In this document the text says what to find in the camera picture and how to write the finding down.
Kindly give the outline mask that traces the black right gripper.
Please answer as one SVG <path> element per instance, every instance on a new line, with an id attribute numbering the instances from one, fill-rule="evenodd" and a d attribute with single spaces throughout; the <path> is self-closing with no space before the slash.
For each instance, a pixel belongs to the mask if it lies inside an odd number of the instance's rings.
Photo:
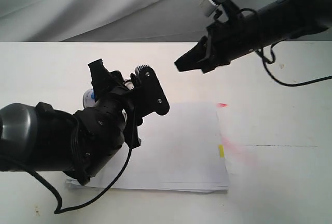
<path id="1" fill-rule="evenodd" d="M 207 33 L 175 61 L 179 72 L 201 70 L 205 74 L 259 49 L 259 17 L 253 13 L 233 23 L 215 21 Z"/>

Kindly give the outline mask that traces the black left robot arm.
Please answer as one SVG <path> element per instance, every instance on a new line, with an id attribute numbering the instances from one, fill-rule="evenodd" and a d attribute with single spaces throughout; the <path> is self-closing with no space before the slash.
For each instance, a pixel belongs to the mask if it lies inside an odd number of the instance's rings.
<path id="1" fill-rule="evenodd" d="M 2 171 L 61 171 L 87 184 L 122 148 L 137 148 L 138 127 L 151 113 L 166 115 L 169 102 L 155 71 L 140 65 L 124 79 L 102 60 L 89 64 L 93 104 L 73 114 L 39 102 L 1 109 Z"/>

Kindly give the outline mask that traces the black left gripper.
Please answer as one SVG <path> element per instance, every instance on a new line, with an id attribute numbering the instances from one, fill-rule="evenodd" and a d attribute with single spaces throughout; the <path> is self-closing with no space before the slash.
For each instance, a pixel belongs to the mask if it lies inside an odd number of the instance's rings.
<path id="1" fill-rule="evenodd" d="M 133 89 L 122 86 L 121 72 L 109 72 L 102 59 L 89 63 L 88 67 L 95 105 L 74 113 L 76 123 L 70 139 L 73 161 L 70 177 L 83 186 L 124 143 L 130 142 L 130 134 L 137 134 L 134 104 L 139 117 L 151 113 L 163 116 L 170 110 L 157 75 L 150 66 L 140 65 L 135 69 Z"/>

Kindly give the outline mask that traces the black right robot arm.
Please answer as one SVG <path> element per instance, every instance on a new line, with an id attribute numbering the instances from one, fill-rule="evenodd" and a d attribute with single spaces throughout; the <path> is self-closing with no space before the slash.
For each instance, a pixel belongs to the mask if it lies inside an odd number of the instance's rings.
<path id="1" fill-rule="evenodd" d="M 204 0 L 213 16 L 207 35 L 175 61 L 180 72 L 208 73 L 219 66 L 279 41 L 331 28 L 331 0 L 277 0 L 259 10 L 239 8 L 232 0 Z"/>

